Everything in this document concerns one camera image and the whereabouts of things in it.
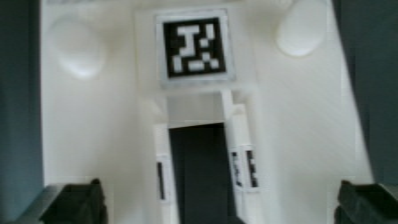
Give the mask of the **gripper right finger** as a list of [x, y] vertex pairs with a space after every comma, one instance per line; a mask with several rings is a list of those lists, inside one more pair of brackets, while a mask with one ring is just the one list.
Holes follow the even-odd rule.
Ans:
[[398, 224], [398, 185], [341, 181], [334, 224]]

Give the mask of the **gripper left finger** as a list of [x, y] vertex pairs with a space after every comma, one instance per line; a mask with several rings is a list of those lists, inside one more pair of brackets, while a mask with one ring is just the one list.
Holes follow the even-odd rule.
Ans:
[[19, 224], [108, 224], [99, 179], [48, 185], [19, 216]]

